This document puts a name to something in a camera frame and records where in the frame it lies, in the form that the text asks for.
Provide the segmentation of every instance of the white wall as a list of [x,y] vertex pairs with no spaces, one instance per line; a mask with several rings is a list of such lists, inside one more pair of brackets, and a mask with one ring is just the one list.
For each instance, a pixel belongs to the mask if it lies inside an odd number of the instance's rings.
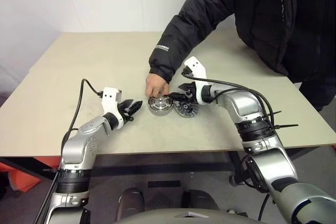
[[[163,31],[185,0],[0,0],[0,97],[59,32]],[[231,17],[223,27],[234,26]]]

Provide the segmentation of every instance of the hand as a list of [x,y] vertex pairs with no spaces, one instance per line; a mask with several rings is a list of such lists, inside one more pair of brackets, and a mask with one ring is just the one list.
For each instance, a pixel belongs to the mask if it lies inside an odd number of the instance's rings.
[[160,76],[154,73],[149,73],[146,78],[146,92],[148,97],[158,97],[159,93],[162,95],[169,94],[168,83]]

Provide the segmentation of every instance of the circular metal part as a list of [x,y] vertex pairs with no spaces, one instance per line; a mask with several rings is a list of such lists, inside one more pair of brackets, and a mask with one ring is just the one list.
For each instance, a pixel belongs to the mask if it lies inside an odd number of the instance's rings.
[[193,118],[198,113],[196,104],[190,102],[174,102],[174,107],[177,113],[185,118]]
[[167,95],[148,98],[149,110],[154,115],[167,115],[173,109],[173,100]]

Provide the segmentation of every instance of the person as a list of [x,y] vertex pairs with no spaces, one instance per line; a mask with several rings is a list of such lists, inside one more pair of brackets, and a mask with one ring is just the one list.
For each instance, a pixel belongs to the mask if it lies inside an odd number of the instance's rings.
[[150,58],[147,96],[169,93],[169,82],[191,50],[235,14],[239,37],[272,70],[322,110],[336,94],[335,0],[186,0]]

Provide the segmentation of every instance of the jacket cuff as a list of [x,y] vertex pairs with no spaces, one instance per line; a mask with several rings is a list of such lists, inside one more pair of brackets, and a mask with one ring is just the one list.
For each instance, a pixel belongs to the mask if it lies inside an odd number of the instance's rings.
[[162,77],[168,84],[172,80],[172,77],[159,67],[151,67],[149,73],[157,74],[158,76]]

